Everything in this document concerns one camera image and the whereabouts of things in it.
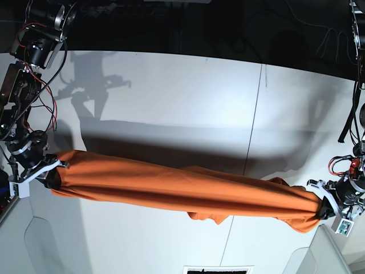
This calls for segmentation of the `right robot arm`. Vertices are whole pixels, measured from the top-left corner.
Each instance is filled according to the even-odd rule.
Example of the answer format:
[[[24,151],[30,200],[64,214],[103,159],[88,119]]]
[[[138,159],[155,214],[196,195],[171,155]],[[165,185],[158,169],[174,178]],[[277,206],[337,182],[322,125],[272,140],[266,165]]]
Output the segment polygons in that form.
[[[66,167],[48,149],[47,130],[32,130],[27,120],[42,92],[50,92],[50,81],[41,79],[60,49],[67,51],[67,34],[76,16],[77,1],[28,1],[25,22],[15,36],[9,65],[1,86],[1,142],[10,153],[7,161],[11,195],[29,196],[29,184],[37,179],[47,188],[57,167]]]

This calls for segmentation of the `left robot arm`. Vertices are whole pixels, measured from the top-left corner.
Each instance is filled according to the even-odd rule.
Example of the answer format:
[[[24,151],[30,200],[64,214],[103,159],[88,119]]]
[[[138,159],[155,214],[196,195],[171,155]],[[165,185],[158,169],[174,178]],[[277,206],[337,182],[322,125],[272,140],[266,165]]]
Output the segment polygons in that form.
[[[338,181],[309,180],[307,183],[324,194],[322,205],[316,214],[317,219],[338,216],[348,223],[364,212],[364,201],[361,198],[364,194],[364,134],[359,132],[359,126],[364,127],[364,106],[358,110],[360,96],[364,93],[364,1],[349,1],[349,6],[355,44],[356,80],[352,92],[352,107],[338,142],[342,143],[354,126],[356,135],[353,154],[336,156],[329,161],[328,170],[340,177]],[[349,169],[334,172],[335,163],[343,160],[350,161]]]

